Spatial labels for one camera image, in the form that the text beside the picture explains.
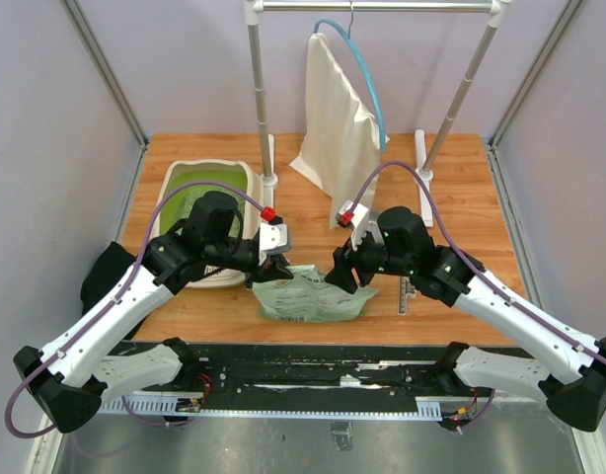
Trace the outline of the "green cat litter bag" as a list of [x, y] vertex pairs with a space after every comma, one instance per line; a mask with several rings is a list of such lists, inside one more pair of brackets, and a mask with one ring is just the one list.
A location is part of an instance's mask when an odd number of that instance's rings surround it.
[[268, 320], [304, 323], [350, 321], [364, 314], [365, 304], [377, 288], [358, 288], [350, 294], [324, 281], [314, 265], [288, 267], [292, 279], [255, 282], [252, 291], [260, 315]]

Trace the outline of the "piano pattern bag clip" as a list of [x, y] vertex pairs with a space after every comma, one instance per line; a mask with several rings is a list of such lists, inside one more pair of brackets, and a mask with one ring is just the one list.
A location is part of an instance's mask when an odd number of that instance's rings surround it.
[[406, 276], [401, 276], [398, 280], [398, 314], [406, 316], [408, 314], [409, 300], [413, 296], [413, 287]]

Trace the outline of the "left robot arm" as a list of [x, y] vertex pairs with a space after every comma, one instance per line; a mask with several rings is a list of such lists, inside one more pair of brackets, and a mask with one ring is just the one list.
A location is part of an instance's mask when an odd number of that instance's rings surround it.
[[123, 276], [69, 330], [41, 349], [21, 348], [14, 356], [22, 383], [62, 434], [87, 424], [106, 403], [136, 390], [170, 385], [180, 391], [207, 380], [198, 355], [179, 338], [136, 355], [112, 349], [150, 313], [208, 268], [242, 272], [248, 280], [290, 279], [283, 255], [291, 248], [287, 225], [269, 207], [260, 210], [250, 239], [231, 236], [241, 220], [237, 201], [222, 192], [199, 197], [188, 217], [167, 233], [149, 238]]

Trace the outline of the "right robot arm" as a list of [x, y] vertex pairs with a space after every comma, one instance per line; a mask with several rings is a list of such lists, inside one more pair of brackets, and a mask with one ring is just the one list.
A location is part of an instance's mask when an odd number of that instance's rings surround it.
[[376, 275], [407, 277], [421, 295], [488, 323], [526, 353], [452, 343], [433, 372], [441, 392], [455, 395], [467, 386], [508, 392], [545, 405], [580, 431], [597, 430], [606, 412], [606, 337], [577, 331], [468, 254], [435, 244], [422, 218], [406, 207], [376, 213], [348, 200], [336, 221], [351, 235], [334, 250], [328, 283], [355, 293]]

